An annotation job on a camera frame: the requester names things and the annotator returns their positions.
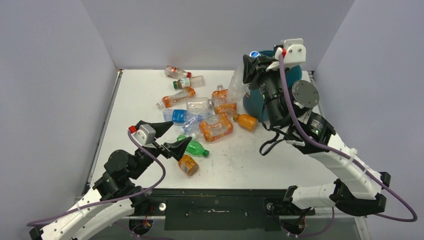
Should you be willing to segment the green plastic bottle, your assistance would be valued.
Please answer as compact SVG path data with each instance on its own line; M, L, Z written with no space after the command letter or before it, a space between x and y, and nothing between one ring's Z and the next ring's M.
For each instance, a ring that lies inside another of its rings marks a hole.
M210 151L204 148L204 146L195 140L193 137L191 138L188 146L185 150L186 153L195 156L195 157L204 157L207 158L210 154Z

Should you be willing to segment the small orange juice bottle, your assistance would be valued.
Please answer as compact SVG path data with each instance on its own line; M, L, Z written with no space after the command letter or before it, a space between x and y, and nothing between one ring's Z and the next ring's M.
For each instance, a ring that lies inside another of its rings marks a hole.
M187 176L193 176L199 170L196 161L186 154L178 161L178 166Z

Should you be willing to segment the clear Pocari Sweat bottle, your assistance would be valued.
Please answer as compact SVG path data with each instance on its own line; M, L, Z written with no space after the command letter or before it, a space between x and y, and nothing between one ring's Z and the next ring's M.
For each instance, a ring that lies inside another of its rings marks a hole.
M238 65L238 67L233 72L231 77L231 81L228 86L227 97L226 100L228 103L238 103L242 100L246 93L251 90L258 90L258 86L256 83L252 85L250 83L244 83L244 72L245 72L245 64L244 61Z

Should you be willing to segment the large orange label bottle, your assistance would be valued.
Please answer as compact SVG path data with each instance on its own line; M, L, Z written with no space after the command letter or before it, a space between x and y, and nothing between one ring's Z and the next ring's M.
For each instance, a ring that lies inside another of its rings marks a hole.
M234 125L226 113L218 113L202 120L192 137L213 143L233 132Z

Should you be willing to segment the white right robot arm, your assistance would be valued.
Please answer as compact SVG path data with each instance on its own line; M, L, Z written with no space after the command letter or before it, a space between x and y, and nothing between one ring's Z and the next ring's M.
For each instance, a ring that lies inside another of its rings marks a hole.
M387 198L382 190L389 187L390 174L366 167L357 151L347 147L335 128L313 111L320 99L316 87L301 79L289 84L289 71L269 56L242 57L242 82L260 92L268 129L320 162L336 179L322 185L289 186L283 209L296 214L309 208L336 208L356 217L383 213Z

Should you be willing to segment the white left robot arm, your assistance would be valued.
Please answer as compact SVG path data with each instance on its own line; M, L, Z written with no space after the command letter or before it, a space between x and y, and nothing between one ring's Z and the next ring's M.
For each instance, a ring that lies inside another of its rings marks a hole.
M192 137L158 144L172 126L172 121L149 123L143 120L127 130L129 140L137 147L134 153L113 151L101 177L69 210L55 216L27 223L32 240L87 240L123 217L144 215L149 210L147 193L166 177L160 156L180 162ZM161 168L161 176L152 185L134 183L153 164Z

